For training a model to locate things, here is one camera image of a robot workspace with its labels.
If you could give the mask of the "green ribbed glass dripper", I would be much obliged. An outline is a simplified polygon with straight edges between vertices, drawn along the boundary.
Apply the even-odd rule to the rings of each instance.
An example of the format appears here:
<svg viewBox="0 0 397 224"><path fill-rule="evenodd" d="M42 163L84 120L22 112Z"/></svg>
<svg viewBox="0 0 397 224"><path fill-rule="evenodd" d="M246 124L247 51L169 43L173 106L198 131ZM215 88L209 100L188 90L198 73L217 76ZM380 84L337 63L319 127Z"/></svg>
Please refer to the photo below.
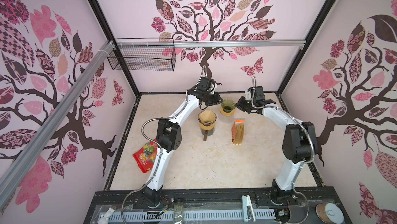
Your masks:
<svg viewBox="0 0 397 224"><path fill-rule="evenodd" d="M235 109L235 104L235 101L232 99L224 99L221 103L221 108L232 110Z"/></svg>

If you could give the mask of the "orange coffee filter pack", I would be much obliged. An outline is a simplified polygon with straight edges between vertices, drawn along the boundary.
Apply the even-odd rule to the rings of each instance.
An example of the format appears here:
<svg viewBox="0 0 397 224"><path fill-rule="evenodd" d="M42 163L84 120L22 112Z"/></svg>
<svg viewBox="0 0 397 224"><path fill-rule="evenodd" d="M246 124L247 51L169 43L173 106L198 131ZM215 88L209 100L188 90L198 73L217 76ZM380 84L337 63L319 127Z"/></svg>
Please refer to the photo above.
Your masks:
<svg viewBox="0 0 397 224"><path fill-rule="evenodd" d="M236 120L232 127L232 144L241 145L244 139L244 120Z"/></svg>

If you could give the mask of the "wooden ring dripper holder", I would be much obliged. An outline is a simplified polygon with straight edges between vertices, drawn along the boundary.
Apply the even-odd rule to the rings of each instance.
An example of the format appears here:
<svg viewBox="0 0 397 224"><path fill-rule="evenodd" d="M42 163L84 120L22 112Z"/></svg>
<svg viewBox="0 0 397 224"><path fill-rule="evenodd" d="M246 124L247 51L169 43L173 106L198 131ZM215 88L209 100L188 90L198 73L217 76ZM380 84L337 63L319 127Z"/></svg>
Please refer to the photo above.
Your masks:
<svg viewBox="0 0 397 224"><path fill-rule="evenodd" d="M199 122L199 126L202 130L209 131L215 128L216 122Z"/></svg>

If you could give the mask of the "translucent plastic cup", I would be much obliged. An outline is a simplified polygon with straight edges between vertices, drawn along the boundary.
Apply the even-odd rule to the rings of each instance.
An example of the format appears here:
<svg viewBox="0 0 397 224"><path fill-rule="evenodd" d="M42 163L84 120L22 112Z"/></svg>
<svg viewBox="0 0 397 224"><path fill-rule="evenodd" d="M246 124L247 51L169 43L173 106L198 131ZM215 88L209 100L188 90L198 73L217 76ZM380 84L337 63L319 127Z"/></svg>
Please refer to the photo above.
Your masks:
<svg viewBox="0 0 397 224"><path fill-rule="evenodd" d="M222 122L222 123L224 123L224 124L230 124L230 123L234 123L234 122L235 122L235 119L234 119L234 116L233 116L233 115L231 115L231 116L225 116L225 115L223 115L223 114L220 114L220 115L219 115L219 121Z"/></svg>

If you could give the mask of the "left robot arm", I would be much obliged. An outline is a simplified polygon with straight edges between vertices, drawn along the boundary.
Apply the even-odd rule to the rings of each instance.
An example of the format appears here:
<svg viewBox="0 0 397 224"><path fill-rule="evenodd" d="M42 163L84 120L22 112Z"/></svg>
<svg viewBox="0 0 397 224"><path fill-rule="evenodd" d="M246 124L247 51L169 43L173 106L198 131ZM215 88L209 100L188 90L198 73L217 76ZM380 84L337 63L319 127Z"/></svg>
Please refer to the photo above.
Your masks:
<svg viewBox="0 0 397 224"><path fill-rule="evenodd" d="M182 104L169 116L158 117L146 121L141 127L143 137L153 142L157 148L155 163L143 187L146 201L157 206L164 185L164 176L173 153L182 143L182 126L190 114L204 103L206 106L219 105L223 102L219 92L216 91L218 83L214 79L201 77L196 85L185 92ZM157 122L156 137L149 138L145 127L151 122Z"/></svg>

